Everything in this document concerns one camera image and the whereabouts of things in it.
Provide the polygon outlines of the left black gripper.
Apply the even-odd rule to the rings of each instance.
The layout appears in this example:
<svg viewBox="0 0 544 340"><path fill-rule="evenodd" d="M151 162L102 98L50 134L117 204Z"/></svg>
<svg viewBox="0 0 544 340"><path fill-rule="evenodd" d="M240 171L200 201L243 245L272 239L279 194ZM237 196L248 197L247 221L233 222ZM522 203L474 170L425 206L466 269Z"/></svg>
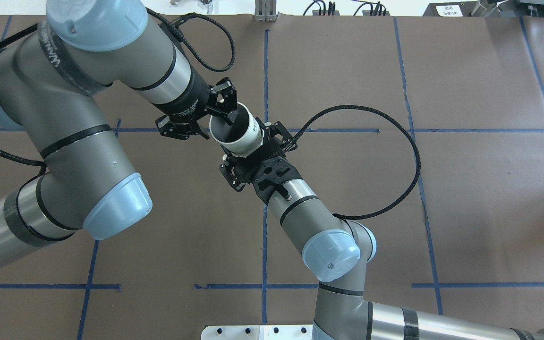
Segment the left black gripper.
<svg viewBox="0 0 544 340"><path fill-rule="evenodd" d="M230 114L237 107L236 89L230 78L222 78L216 86L209 86L196 71L192 71L188 86L179 97L157 104L165 116L160 116L155 124L162 137L188 140L190 136L201 136L207 140L210 137L196 121L210 115L231 126Z"/></svg>

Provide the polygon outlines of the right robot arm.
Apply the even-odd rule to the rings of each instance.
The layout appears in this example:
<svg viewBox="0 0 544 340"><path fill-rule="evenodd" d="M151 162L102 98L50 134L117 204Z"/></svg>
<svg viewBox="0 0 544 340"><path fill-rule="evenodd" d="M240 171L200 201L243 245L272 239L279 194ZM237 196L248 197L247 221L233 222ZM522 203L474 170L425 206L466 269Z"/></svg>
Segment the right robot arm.
<svg viewBox="0 0 544 340"><path fill-rule="evenodd" d="M210 120L220 143L220 170L236 191L251 184L278 218L304 264L319 280L314 340L544 340L529 333L426 314L364 299L366 267L376 254L372 232L354 217L336 217L300 176L281 148L291 140L280 123Z"/></svg>

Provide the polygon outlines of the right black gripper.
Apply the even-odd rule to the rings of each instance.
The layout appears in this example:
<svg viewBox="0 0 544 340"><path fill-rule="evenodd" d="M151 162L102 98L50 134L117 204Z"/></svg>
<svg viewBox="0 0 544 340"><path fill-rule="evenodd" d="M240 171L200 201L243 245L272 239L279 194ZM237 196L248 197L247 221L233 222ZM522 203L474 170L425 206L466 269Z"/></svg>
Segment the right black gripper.
<svg viewBox="0 0 544 340"><path fill-rule="evenodd" d="M268 204L274 192L289 196L280 186L291 180L302 180L301 174L286 159L285 153L298 148L295 136L281 122L266 122L263 126L263 145L248 157L237 157L225 152L219 170L229 186L241 192L252 185L256 195Z"/></svg>

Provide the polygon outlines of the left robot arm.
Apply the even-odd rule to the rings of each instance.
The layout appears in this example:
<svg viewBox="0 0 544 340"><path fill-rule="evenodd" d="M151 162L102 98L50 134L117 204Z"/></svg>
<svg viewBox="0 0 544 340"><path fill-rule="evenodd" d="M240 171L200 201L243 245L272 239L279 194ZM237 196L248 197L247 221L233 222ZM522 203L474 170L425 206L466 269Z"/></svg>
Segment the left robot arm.
<svg viewBox="0 0 544 340"><path fill-rule="evenodd" d="M140 0L49 0L46 12L0 43L0 127L25 131L41 156L41 172L0 199L0 268L80 230L112 237L153 210L95 95L125 84L180 140L203 136L207 115L230 124L238 105L231 81L207 84L179 30Z"/></svg>

